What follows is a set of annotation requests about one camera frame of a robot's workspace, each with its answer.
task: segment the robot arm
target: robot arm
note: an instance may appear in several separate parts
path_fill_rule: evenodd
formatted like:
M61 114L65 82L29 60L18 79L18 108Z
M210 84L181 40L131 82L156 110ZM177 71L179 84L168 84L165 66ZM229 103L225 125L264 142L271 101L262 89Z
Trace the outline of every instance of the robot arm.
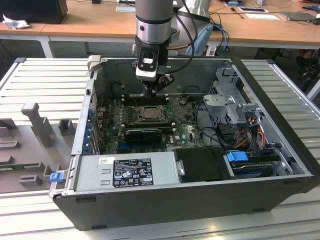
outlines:
M159 66L165 66L172 34L172 0L136 0L136 52L135 74L148 89L155 90L159 79Z
M172 75L166 74L168 73L167 60L169 50L189 47L191 45L190 42L194 43L198 37L197 28L202 29L210 22L208 10L211 0L181 1L183 1L184 7L176 14L180 15L178 20L181 23L178 24L177 29L181 29L184 32L194 31L195 34L194 38L189 34L188 39L184 39L188 44L184 43L178 47L169 47L172 36L178 32L172 28L173 0L135 1L135 48L137 53L135 74L144 83L149 97L155 96L157 91L165 88L175 80Z

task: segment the computer case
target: computer case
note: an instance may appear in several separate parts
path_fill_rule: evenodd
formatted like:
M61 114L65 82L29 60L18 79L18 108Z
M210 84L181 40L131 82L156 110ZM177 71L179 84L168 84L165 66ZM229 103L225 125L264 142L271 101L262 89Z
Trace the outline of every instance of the computer case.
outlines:
M0 3L0 13L7 18L29 23L60 24L67 11L66 0L2 0Z
M173 141L164 137L160 143L164 151L158 145L153 149L143 148L133 152L139 146L128 146L117 130L115 133L106 133L103 124L110 125L113 131L116 127L111 126L117 121L119 124L121 121L121 125L116 123L118 130L129 126L127 119L135 121L131 116L137 116L138 113L135 115L129 109L134 109L135 105L139 108L139 104L143 103L139 98L143 86L139 81L134 81L136 76L131 66L135 60L134 57L103 58L99 69L95 66L97 70L91 73L91 79L87 81L70 165L68 170L60 171L66 179L65 188L56 189L57 182L53 182L49 191L53 202L76 229L112 229L269 212L290 196L307 193L319 184L319 163L267 95L270 88L261 87L260 80L257 80L261 79L257 77L259 74L268 78L270 76L266 74L271 74L272 78L282 79L272 70L272 64L264 60L249 62L247 67L238 58L195 57L188 67L175 74L176 81L159 92L158 96L168 98L167 103L163 103L168 107L170 101L180 100L180 90L185 93L189 90L186 94L192 96L194 101L197 101L196 94L192 91L197 89L206 93L209 90L209 95L203 96L208 107L199 105L199 111L194 113L194 122L196 124L199 120L200 129L212 126L212 122L215 122L215 125L225 123L229 126L228 131L231 131L230 127L241 121L238 115L240 111L237 110L241 106L247 107L245 111L248 114L261 113L255 119L267 133L269 143L283 144L281 152L277 152L280 158L276 164L280 168L274 168L275 171L279 170L278 173L257 176L257 171L251 168L245 174L238 174L239 169L249 166L233 168L217 151L219 146L212 147L213 141L208 141L207 146L202 148L194 145L198 143L194 138L192 143L187 143L189 132L193 136L192 126L190 131L184 131L186 134L176 129L174 136L178 137L173 137ZM168 64L177 68L185 60L187 58L184 57L170 58ZM121 98L118 101L121 104L117 99L112 99L105 105L104 112L100 112L103 105L97 104L97 94L105 92L101 101L108 101L109 96L117 94L111 87L115 84L121 85L121 89L129 86L130 90L119 93ZM161 99L156 99L157 102L149 107L162 104ZM173 104L176 106L174 111L182 111L180 115L184 115L186 108L180 110L183 104ZM174 115L173 108L168 107L164 111L168 116ZM106 118L102 118L100 127L99 116L103 115ZM182 126L182 121L176 122L173 125L176 128L187 124L183 123ZM105 144L102 143L102 148L99 148L99 136L103 136L104 140L107 136L108 139ZM170 143L175 140L178 145L172 151Z

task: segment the white table leg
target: white table leg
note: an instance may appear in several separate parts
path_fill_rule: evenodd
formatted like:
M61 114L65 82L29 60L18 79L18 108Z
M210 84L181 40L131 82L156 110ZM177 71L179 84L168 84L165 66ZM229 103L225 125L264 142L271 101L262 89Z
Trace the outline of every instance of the white table leg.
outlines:
M319 92L320 92L320 79L314 85L311 91L307 94L307 97L312 101L313 99L315 99L315 97L318 95Z
M53 51L53 48L51 46L51 42L50 39L48 38L48 36L43 36L39 39L44 55L46 58L55 58L55 53Z

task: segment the label sticker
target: label sticker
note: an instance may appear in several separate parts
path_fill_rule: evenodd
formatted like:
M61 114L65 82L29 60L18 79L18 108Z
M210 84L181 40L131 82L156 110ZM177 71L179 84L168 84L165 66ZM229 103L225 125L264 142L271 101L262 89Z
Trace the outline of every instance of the label sticker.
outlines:
M114 160L112 184L115 188L153 185L151 159Z
M12 167L4 167L0 168L0 172L5 172L5 171L13 171L14 169Z
M99 164L113 164L116 158L114 156L110 157L100 157Z

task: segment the paper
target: paper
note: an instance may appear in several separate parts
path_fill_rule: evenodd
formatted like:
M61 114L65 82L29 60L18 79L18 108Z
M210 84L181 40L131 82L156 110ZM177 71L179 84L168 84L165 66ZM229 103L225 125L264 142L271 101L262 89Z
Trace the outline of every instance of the paper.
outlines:
M4 25L6 25L8 28L10 29L21 29L21 28L28 28L30 27L30 25L28 25L28 23L24 20L13 20L13 19L10 19L8 17L6 17L4 14L3 14L3 21L2 23Z
M113 164L116 158L114 156L110 157L100 157L99 164Z
M254 14L254 13L246 13L245 14L250 19L263 19L263 20L280 20L274 15L269 14Z
M136 8L131 6L117 6L115 8L116 12L135 12Z

